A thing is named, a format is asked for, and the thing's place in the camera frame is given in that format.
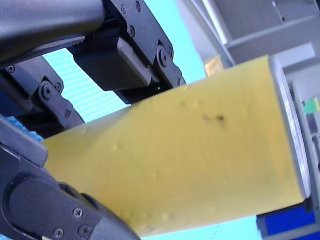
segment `light blue surface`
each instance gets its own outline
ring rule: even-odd
[[[187,83],[205,77],[203,63],[179,16],[174,0],[146,0],[151,11],[168,35],[174,48],[174,62]],[[92,121],[126,105],[111,91],[102,91],[73,61],[65,49],[45,55],[64,82],[62,96],[72,102],[85,122]],[[146,237],[144,240],[260,240],[256,217],[247,217],[169,234]]]

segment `green label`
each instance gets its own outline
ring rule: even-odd
[[[315,112],[320,111],[320,104],[319,104],[319,98],[313,97],[310,98],[309,100],[303,102],[303,111],[305,114],[312,114]]]

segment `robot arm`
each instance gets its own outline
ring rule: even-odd
[[[0,113],[47,138],[83,123],[41,56],[68,48],[127,104],[185,84],[173,46],[143,0],[12,0],[1,5]],[[138,240],[116,215],[56,182],[46,149],[0,117],[0,233],[12,239]]]

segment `black mechanical bracket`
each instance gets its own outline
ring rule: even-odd
[[[0,233],[11,239],[139,240],[114,213],[57,183],[46,149],[0,116]]]
[[[0,70],[0,113],[16,117],[43,138],[73,128],[84,121],[61,96],[64,84],[42,57]]]

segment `yellow foam block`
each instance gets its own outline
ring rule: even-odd
[[[45,167],[140,236],[302,202],[268,58],[44,141]]]

